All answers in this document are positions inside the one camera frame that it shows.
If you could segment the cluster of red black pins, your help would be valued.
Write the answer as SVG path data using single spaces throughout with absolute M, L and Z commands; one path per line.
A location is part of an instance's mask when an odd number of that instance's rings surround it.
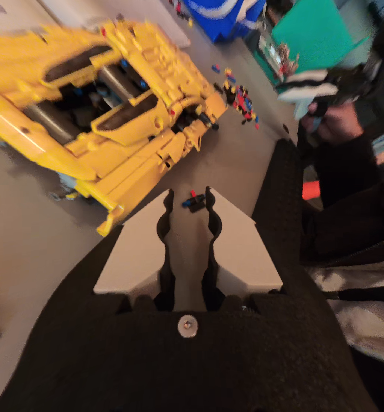
M 185 20 L 190 28 L 193 27 L 193 19 L 181 0 L 169 0 L 168 3 L 174 8 L 178 18 Z

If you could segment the person's right forearm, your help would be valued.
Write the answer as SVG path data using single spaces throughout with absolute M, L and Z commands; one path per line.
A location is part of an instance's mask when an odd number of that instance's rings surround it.
M 372 148 L 372 138 L 359 137 L 339 144 L 322 142 L 300 151 L 304 167 L 313 165 L 320 183 L 324 208 L 367 190 L 381 181 Z

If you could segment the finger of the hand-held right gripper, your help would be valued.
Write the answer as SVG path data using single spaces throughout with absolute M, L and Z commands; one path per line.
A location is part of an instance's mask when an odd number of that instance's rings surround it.
M 315 97 L 332 96 L 338 93 L 339 89 L 333 84 L 321 84 L 318 86 L 294 86 L 280 93 L 278 100 L 295 103 L 301 100 L 313 101 Z
M 283 82 L 275 86 L 276 91 L 288 90 L 291 88 L 302 88 L 306 86 L 319 86 L 327 78 L 328 69 L 307 70 L 287 76 Z

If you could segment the yellow toy brick car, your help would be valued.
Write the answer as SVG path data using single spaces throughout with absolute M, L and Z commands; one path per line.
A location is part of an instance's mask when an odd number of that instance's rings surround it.
M 159 26 L 0 34 L 0 145 L 57 173 L 56 199 L 92 198 L 106 236 L 191 150 L 226 103 Z

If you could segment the building instruction booklet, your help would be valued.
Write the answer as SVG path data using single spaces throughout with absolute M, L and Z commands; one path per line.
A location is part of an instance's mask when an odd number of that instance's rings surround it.
M 94 28 L 106 19 L 150 22 L 157 24 L 180 49 L 191 40 L 161 1 L 155 0 L 41 0 L 38 3 L 60 24 Z

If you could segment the green container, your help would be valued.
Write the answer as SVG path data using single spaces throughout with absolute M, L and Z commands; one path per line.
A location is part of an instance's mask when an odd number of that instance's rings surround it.
M 268 61 L 270 48 L 277 54 L 280 44 L 286 44 L 289 58 L 298 58 L 296 73 L 328 69 L 339 65 L 345 57 L 369 42 L 369 35 L 353 38 L 334 1 L 297 1 L 270 32 L 253 30 L 245 44 L 272 86 L 280 82 Z

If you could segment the red container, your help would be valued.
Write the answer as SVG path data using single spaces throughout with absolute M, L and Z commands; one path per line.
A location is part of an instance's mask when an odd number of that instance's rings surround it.
M 304 182 L 302 188 L 302 198 L 305 201 L 320 198 L 320 182 L 318 180 L 311 182 Z

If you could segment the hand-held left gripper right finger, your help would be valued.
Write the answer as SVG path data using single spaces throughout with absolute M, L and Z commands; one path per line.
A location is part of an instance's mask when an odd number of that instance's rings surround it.
M 207 311 L 218 311 L 227 296 L 246 302 L 254 294 L 278 292 L 282 279 L 256 223 L 214 188 L 205 190 L 212 234 L 208 266 L 201 281 Z

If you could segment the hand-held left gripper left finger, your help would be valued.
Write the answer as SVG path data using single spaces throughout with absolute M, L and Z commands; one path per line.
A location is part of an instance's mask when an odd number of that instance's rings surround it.
M 174 309 L 175 276 L 165 240 L 173 202 L 174 191 L 167 189 L 123 224 L 94 294 L 124 295 L 131 306 L 148 296 L 158 310 Z

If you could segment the grey desk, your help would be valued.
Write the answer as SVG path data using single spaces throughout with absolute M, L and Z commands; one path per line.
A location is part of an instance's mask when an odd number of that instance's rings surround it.
M 248 216 L 252 215 L 275 142 L 297 140 L 293 107 L 277 95 L 243 39 L 212 44 L 199 26 L 188 27 L 186 52 L 213 84 L 223 78 L 213 64 L 230 68 L 237 83 L 249 90 L 259 116 L 242 125 L 242 116 L 228 109 L 219 131 L 204 137 L 200 152 L 182 159 L 133 210 L 135 214 L 165 189 L 174 190 L 171 231 L 167 237 L 176 276 L 175 309 L 203 310 L 201 276 L 208 262 L 209 215 L 181 207 L 190 190 L 211 186 Z M 29 333 L 46 302 L 66 275 L 101 240 L 96 228 L 106 217 L 98 204 L 52 200 L 56 174 L 30 162 L 10 147 L 0 147 L 0 394 L 10 379 Z

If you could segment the person's right hand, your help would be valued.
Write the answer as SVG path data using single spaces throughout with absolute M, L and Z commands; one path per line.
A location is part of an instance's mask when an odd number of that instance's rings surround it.
M 318 103 L 311 103 L 308 113 L 302 117 L 300 123 L 308 133 L 317 132 L 324 142 L 340 145 L 364 134 L 353 101 L 346 101 L 339 106 L 329 106 L 320 124 L 315 126 L 317 109 Z

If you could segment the small black brick assembly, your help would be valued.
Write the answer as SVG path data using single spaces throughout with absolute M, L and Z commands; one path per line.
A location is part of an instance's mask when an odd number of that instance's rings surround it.
M 181 206 L 184 209 L 189 209 L 191 213 L 196 213 L 199 210 L 206 208 L 206 194 L 197 194 L 193 189 L 190 191 L 191 197 L 182 202 Z

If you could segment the pile of red blue pins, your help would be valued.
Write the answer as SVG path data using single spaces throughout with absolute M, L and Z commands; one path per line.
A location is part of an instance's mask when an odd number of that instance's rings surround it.
M 233 108 L 241 115 L 242 125 L 253 123 L 256 130 L 260 129 L 259 117 L 253 110 L 248 89 L 237 84 L 232 69 L 226 68 L 222 85 L 215 82 L 213 87 L 220 95 L 224 96 L 226 106 Z

